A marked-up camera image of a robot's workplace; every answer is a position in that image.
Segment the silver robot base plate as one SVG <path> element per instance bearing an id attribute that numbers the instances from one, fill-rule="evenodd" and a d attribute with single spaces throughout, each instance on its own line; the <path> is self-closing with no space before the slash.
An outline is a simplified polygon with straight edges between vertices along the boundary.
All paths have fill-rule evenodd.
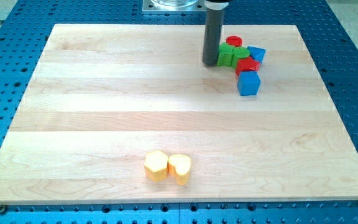
<path id="1" fill-rule="evenodd" d="M 143 0 L 142 10 L 145 12 L 193 12 L 204 11 L 202 0 Z"/>

